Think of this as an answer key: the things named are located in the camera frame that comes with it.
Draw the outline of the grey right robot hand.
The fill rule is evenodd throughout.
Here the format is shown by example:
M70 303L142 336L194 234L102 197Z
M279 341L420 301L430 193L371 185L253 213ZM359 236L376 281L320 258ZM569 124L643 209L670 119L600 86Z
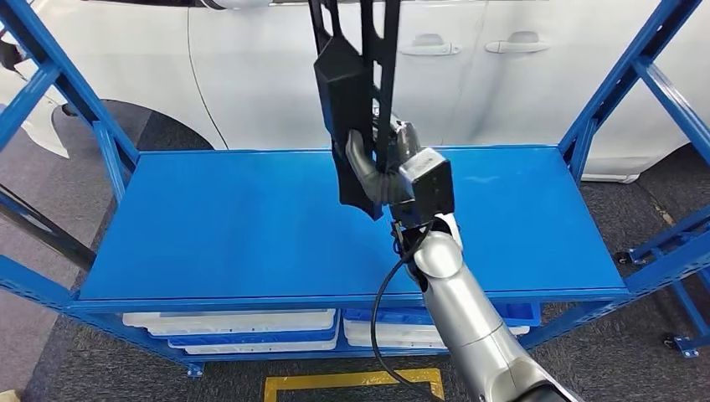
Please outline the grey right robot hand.
M359 131L351 130L349 132L345 149L347 160L363 186L363 190L369 193L370 198L374 198L374 193L389 190L399 191L402 188L399 167L419 152L420 143L418 132L411 122L396 121L394 142L388 148L394 152L392 159L389 159L392 167L388 167L384 173L376 168L372 153L365 151L363 136Z

